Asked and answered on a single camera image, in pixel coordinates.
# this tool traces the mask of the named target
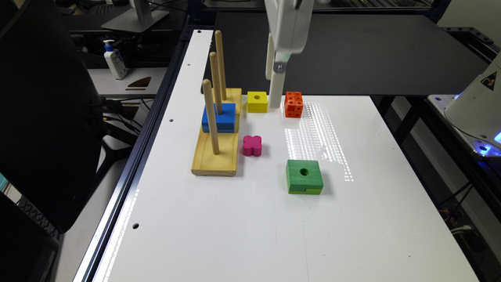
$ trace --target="wooden base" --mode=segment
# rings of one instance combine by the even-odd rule
[[[236,104],[235,133],[218,133],[219,154],[216,155],[212,153],[211,135],[203,132],[200,126],[191,167],[191,173],[194,175],[235,176],[236,174],[242,89],[226,89],[226,100],[222,102]]]

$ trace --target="yellow block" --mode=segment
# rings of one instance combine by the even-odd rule
[[[238,133],[242,89],[226,89],[223,103],[235,103],[235,133],[218,133],[219,154],[212,153],[211,134],[202,131],[198,135],[191,173],[200,176],[235,176],[238,156]]]
[[[267,109],[268,97],[266,92],[249,91],[247,93],[247,111],[249,113],[266,113]]]

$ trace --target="white bottle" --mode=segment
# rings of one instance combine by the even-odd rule
[[[120,52],[114,49],[110,44],[111,42],[114,42],[114,40],[103,40],[103,42],[105,43],[104,48],[106,49],[104,59],[108,63],[108,67],[110,67],[111,74],[115,79],[124,78],[125,75],[127,75],[127,69],[125,68],[124,60],[122,59]]]

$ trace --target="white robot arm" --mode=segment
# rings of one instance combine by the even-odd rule
[[[456,128],[501,149],[501,56],[445,109]]]
[[[266,79],[271,80],[269,107],[279,108],[287,62],[306,45],[314,0],[265,0],[269,22]]]

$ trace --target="hole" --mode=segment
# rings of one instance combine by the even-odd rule
[[[301,175],[304,175],[304,176],[307,176],[310,174],[310,171],[306,168],[302,168],[299,173],[301,173]]]

